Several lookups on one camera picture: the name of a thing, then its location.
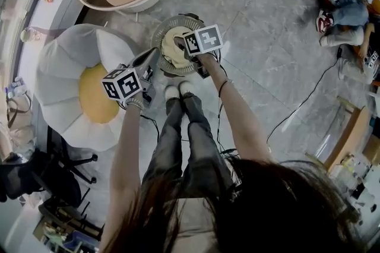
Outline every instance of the person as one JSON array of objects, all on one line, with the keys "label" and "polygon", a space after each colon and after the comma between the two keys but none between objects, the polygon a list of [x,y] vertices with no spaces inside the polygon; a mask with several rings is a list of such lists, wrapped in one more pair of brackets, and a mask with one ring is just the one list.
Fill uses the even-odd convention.
[{"label": "person", "polygon": [[378,55],[380,41],[376,35],[379,31],[377,24],[367,23],[359,52],[360,65],[348,59],[339,58],[339,79],[342,80],[344,77],[348,77],[364,84],[371,84],[376,79],[380,64]]},{"label": "person", "polygon": [[[222,159],[189,82],[165,90],[167,119],[140,183],[141,94],[127,101],[100,252],[361,252],[339,193],[315,166],[275,163],[256,116],[210,54],[240,158]],[[190,157],[182,173],[181,119]]]},{"label": "person", "polygon": [[338,0],[337,9],[334,11],[320,10],[316,18],[316,29],[320,33],[333,26],[349,26],[348,30],[322,36],[319,44],[323,47],[337,46],[343,43],[361,45],[363,43],[363,26],[368,21],[366,5],[373,0]]}]

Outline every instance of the basket handle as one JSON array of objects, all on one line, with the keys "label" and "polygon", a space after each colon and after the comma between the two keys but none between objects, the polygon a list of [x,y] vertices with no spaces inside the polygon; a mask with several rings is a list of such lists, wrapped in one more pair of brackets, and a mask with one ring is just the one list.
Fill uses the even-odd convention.
[{"label": "basket handle", "polygon": [[179,15],[184,15],[184,16],[186,16],[186,17],[194,18],[194,19],[196,19],[197,21],[201,21],[201,22],[204,24],[204,22],[199,18],[199,16],[197,16],[197,15],[194,14],[194,13],[191,13],[191,12],[189,12],[189,13],[179,13]]}]

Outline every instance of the cardboard box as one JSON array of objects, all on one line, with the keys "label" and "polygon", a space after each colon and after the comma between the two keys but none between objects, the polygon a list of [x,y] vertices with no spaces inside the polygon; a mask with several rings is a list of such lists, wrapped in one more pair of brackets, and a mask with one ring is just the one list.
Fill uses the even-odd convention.
[{"label": "cardboard box", "polygon": [[364,156],[373,164],[380,164],[380,138],[371,135],[363,151]]}]

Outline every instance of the pants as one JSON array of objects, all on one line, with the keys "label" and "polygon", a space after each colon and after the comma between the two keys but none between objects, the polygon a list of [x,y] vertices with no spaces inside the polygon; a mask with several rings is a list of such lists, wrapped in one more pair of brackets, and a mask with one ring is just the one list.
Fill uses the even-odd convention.
[{"label": "pants", "polygon": [[346,77],[354,79],[358,82],[371,84],[376,74],[376,70],[377,70],[377,67],[370,68],[365,64],[363,64],[363,70],[362,70],[355,63],[345,60],[342,63],[340,72]]},{"label": "pants", "polygon": [[[190,157],[182,175],[181,121],[184,112],[189,117],[188,135]],[[211,133],[210,124],[203,115],[201,100],[186,93],[181,102],[177,98],[166,102],[166,122],[153,153],[142,187],[155,177],[166,174],[174,186],[185,183],[183,198],[201,197],[200,191],[218,196],[219,182],[232,185],[230,170],[221,157]]]},{"label": "pants", "polygon": [[359,46],[364,41],[364,30],[362,26],[353,27],[345,31],[336,29],[336,33],[328,34],[323,39],[326,40],[326,46],[333,47],[341,44]]},{"label": "pants", "polygon": [[339,7],[332,12],[334,25],[364,26],[368,10],[362,0],[339,0]]}]

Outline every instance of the dark hair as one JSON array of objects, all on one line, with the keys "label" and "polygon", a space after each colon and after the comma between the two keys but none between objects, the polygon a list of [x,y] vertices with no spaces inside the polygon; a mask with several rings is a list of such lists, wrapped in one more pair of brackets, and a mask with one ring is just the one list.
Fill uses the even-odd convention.
[{"label": "dark hair", "polygon": [[[343,198],[316,165],[230,159],[238,181],[205,191],[214,214],[219,252],[362,252]],[[177,199],[165,175],[139,194],[104,252],[170,252],[179,220]]]}]

